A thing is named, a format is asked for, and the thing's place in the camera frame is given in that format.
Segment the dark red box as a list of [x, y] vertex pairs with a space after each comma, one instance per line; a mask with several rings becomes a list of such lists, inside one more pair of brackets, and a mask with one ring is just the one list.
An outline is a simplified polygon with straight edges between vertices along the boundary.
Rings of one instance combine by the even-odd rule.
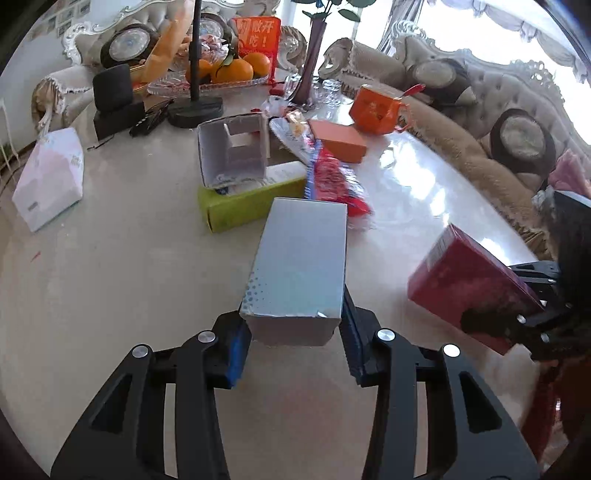
[[415, 304], [456, 328], [469, 309], [525, 315], [543, 309], [524, 281], [453, 224], [411, 275], [407, 293]]

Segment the silver blue box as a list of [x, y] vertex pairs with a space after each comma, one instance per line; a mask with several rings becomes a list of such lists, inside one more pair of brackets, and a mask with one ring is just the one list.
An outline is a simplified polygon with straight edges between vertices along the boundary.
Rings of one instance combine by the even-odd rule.
[[256, 341], [329, 342], [341, 323], [347, 234], [345, 204], [273, 200], [239, 308]]

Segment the grey cardboard box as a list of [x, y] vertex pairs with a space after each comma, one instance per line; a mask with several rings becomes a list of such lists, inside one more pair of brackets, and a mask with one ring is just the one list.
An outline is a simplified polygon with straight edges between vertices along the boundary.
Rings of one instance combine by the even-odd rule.
[[197, 127], [201, 182], [216, 190], [266, 176], [270, 135], [260, 112], [225, 116]]

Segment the red fuzzy sleeve right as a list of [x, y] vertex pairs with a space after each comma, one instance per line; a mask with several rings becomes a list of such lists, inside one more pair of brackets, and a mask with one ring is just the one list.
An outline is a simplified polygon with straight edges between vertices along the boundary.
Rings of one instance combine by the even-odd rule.
[[590, 416], [590, 356], [543, 362], [521, 433], [542, 463], [553, 432], [571, 444]]

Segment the round cushion right couch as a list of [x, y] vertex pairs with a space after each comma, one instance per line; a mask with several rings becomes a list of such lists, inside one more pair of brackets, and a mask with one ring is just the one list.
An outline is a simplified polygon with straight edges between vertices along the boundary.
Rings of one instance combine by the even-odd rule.
[[506, 110], [493, 125], [489, 140], [492, 158], [514, 174], [545, 179], [556, 164], [553, 137], [525, 110]]

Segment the beige couch right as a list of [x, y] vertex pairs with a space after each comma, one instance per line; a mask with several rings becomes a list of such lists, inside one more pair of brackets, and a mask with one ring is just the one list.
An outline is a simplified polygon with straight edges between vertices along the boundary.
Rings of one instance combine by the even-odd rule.
[[336, 40], [325, 50], [320, 76], [341, 81], [342, 92], [349, 98], [356, 97], [363, 85], [397, 96], [406, 88], [406, 73], [416, 64], [453, 60], [464, 67], [470, 87], [468, 103], [438, 107], [423, 95], [412, 98], [407, 117], [410, 132], [475, 186], [537, 258], [556, 258], [558, 241], [533, 201], [539, 189], [533, 176], [514, 174], [495, 160], [489, 141], [501, 115], [520, 109], [548, 130], [557, 153], [570, 150], [585, 171], [590, 169], [590, 146], [570, 121], [552, 75], [540, 62], [500, 65], [480, 60], [468, 50], [443, 51], [409, 21], [394, 26], [392, 45], [394, 52], [387, 55], [349, 38]]

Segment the orange mug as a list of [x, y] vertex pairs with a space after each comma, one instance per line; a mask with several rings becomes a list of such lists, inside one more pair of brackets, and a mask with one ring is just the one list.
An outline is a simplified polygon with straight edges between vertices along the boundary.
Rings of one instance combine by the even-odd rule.
[[425, 84], [416, 84], [402, 95], [393, 97], [374, 86], [363, 85], [349, 110], [349, 117], [356, 129], [368, 134], [403, 133], [410, 126], [409, 120], [405, 125], [399, 124], [402, 112], [409, 110], [404, 99], [422, 93], [425, 88]]

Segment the red foil snack wrapper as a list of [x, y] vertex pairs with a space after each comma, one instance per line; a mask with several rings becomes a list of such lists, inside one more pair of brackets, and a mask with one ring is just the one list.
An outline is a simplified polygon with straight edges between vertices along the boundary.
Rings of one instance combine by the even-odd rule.
[[345, 204], [350, 228], [372, 226], [374, 210], [355, 171], [329, 152], [308, 121], [276, 117], [270, 120], [270, 131], [304, 163], [304, 199]]

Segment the orange flat box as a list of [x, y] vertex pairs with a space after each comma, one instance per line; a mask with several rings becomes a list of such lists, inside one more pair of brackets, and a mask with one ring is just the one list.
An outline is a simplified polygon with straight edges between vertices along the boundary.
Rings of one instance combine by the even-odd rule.
[[367, 143], [353, 126], [318, 119], [311, 119], [308, 125], [315, 139], [342, 162], [359, 164], [367, 154]]

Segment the green box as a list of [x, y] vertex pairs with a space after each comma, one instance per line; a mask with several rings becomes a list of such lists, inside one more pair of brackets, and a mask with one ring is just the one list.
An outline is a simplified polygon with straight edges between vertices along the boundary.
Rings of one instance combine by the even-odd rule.
[[276, 197], [303, 198], [307, 167], [300, 161], [266, 168], [263, 179], [221, 190], [197, 190], [197, 203], [211, 233], [221, 233], [266, 218]]

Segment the white tissue pack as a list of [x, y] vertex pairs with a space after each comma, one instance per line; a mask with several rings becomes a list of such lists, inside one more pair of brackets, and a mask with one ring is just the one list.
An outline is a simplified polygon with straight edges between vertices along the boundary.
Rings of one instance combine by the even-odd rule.
[[36, 232], [83, 198], [84, 152], [74, 128], [49, 132], [37, 141], [12, 201]]

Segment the purple glass vase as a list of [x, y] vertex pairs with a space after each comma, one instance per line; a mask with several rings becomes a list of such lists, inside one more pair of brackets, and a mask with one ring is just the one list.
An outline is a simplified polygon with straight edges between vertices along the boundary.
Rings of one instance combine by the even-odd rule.
[[304, 106], [308, 104], [311, 98], [312, 79], [314, 79], [315, 65], [318, 62], [318, 55], [322, 46], [322, 37], [324, 37], [325, 27], [327, 23], [322, 18], [315, 18], [311, 20], [311, 38], [308, 44], [308, 53], [305, 57], [304, 70], [301, 73], [301, 79], [297, 83], [293, 94], [290, 95], [288, 101], [294, 105]]

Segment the black phone stand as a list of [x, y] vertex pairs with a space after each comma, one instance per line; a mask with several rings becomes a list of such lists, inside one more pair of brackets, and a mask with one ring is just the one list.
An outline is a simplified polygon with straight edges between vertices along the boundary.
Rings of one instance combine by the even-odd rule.
[[191, 67], [190, 96], [177, 98], [168, 107], [168, 121], [177, 128], [192, 129], [209, 120], [221, 117], [223, 104], [221, 97], [200, 98], [197, 82], [197, 66], [200, 59], [200, 12], [201, 0], [194, 1], [192, 39], [189, 43], [189, 63]]

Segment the ornate white sofa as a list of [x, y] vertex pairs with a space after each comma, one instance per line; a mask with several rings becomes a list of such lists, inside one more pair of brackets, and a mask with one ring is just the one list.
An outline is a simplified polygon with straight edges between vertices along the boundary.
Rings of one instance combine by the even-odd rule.
[[181, 1], [139, 1], [101, 23], [85, 20], [69, 26], [61, 44], [71, 65], [45, 75], [32, 93], [31, 116], [37, 135], [70, 126], [90, 103], [92, 77], [102, 68], [100, 50], [116, 32], [143, 24], [160, 34], [182, 6]]

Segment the orange fruit right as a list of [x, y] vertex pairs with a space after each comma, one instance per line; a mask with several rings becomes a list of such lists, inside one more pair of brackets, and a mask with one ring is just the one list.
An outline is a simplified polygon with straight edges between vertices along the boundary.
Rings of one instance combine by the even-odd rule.
[[253, 77], [262, 78], [270, 76], [271, 60], [261, 52], [250, 52], [242, 57], [252, 67]]

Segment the orange fruit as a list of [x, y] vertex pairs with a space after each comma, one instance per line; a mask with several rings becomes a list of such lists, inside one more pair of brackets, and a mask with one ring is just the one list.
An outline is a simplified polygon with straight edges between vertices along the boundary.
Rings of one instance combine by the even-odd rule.
[[242, 58], [236, 58], [228, 65], [219, 66], [219, 68], [211, 74], [211, 79], [214, 84], [222, 84], [250, 81], [253, 79], [253, 76], [252, 65]]
[[252, 67], [253, 77], [262, 78], [270, 76], [271, 60], [261, 52], [250, 52], [242, 57]]
[[[211, 72], [213, 69], [213, 65], [211, 62], [205, 59], [198, 60], [197, 66], [197, 82], [200, 84], [208, 84], [211, 83]], [[191, 82], [191, 67], [189, 67], [185, 71], [185, 79], [188, 83]]]

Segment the black speaker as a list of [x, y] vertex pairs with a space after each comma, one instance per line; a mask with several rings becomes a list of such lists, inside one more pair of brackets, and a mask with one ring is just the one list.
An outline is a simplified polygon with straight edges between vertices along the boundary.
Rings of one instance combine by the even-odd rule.
[[133, 101], [131, 75], [127, 64], [108, 68], [92, 80], [94, 102], [101, 113], [119, 110]]

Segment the red snack bag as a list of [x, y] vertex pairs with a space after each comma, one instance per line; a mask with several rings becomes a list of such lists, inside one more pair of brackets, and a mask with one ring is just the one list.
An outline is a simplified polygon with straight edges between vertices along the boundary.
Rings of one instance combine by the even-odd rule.
[[232, 19], [238, 31], [238, 56], [242, 58], [250, 52], [261, 52], [271, 60], [268, 84], [274, 84], [277, 57], [280, 47], [280, 18], [274, 16], [235, 17]]

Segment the orange fruit middle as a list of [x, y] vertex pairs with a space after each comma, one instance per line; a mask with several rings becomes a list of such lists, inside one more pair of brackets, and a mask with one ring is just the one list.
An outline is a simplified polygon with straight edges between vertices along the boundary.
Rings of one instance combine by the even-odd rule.
[[222, 84], [250, 81], [253, 79], [253, 76], [252, 65], [242, 58], [236, 58], [228, 65], [219, 66], [219, 68], [211, 74], [211, 79], [214, 84]]

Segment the orange fruit left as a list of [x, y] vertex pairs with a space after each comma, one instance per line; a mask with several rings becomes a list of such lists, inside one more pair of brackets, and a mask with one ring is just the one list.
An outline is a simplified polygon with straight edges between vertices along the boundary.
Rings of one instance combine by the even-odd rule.
[[[208, 84], [211, 83], [211, 72], [213, 69], [213, 65], [211, 62], [205, 59], [198, 60], [197, 66], [197, 82], [200, 84]], [[188, 83], [191, 82], [191, 67], [189, 67], [185, 71], [185, 79]]]

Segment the round sofa cushion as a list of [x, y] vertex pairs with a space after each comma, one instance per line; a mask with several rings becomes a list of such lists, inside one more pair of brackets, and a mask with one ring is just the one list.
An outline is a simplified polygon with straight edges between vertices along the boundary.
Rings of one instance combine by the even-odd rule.
[[139, 65], [155, 47], [159, 35], [141, 23], [129, 24], [117, 31], [101, 48], [100, 63], [104, 68], [121, 64]]

